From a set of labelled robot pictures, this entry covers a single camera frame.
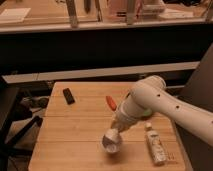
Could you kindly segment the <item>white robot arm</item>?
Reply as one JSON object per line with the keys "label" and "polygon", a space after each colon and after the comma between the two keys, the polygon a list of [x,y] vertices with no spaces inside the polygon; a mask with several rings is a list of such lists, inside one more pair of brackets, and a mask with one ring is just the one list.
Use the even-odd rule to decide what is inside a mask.
{"label": "white robot arm", "polygon": [[115,110],[112,127],[123,132],[145,116],[158,112],[213,146],[213,113],[183,102],[166,92],[160,76],[149,76],[135,82],[127,97]]}

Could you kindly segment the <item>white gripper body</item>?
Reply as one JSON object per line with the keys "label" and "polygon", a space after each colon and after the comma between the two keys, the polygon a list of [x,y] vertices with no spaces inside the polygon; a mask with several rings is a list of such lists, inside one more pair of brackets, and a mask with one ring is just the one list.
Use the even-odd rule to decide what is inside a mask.
{"label": "white gripper body", "polygon": [[143,112],[143,107],[136,104],[132,98],[127,98],[115,110],[111,128],[117,129],[119,132],[126,131],[141,119]]}

